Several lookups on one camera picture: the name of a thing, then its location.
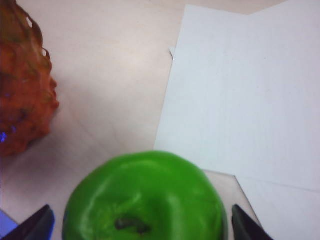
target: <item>table surface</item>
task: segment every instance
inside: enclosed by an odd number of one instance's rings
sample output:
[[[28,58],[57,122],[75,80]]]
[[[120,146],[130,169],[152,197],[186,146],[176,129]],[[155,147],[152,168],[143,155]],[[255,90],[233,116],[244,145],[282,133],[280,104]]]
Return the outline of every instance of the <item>table surface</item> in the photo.
[[[42,29],[52,76],[58,82],[60,108],[49,136],[25,153],[1,160],[0,207],[21,223],[49,204],[56,216],[52,240],[60,240],[66,203],[85,176],[112,157],[153,149],[172,65],[169,47],[176,45],[185,5],[251,14],[283,1],[53,2],[18,0]],[[95,36],[90,27],[77,32],[68,25],[66,19],[82,14],[84,26],[96,21],[98,28],[99,18],[91,15],[90,7],[101,4],[106,9],[100,15],[107,29],[103,34]],[[79,46],[82,38],[91,40],[90,45]],[[87,60],[86,55],[96,61]],[[105,78],[96,80],[99,71]],[[257,217],[234,176],[205,173],[224,202],[233,240],[233,204],[256,221]]]

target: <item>white paper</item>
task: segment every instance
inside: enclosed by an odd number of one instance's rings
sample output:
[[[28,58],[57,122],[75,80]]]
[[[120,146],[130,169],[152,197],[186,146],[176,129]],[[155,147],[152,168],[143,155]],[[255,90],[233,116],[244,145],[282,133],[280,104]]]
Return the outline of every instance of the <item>white paper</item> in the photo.
[[[155,149],[320,190],[319,6],[282,20],[187,6]]]
[[[263,228],[275,240],[320,239],[320,193],[237,177]]]

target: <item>blue object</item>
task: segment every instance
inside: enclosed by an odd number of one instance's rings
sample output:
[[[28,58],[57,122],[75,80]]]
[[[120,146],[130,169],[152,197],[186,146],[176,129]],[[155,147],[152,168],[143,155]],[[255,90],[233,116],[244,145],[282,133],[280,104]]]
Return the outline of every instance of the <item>blue object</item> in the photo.
[[[0,239],[15,229],[18,224],[13,221],[4,211],[0,210]]]
[[[54,226],[54,212],[45,205],[1,240],[50,240]]]

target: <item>dragon fruit scale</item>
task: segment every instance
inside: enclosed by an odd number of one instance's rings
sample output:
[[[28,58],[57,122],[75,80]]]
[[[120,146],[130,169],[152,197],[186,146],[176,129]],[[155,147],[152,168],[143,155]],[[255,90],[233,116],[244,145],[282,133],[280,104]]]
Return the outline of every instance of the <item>dragon fruit scale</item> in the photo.
[[[0,157],[50,132],[59,106],[38,24],[15,0],[0,0]]]

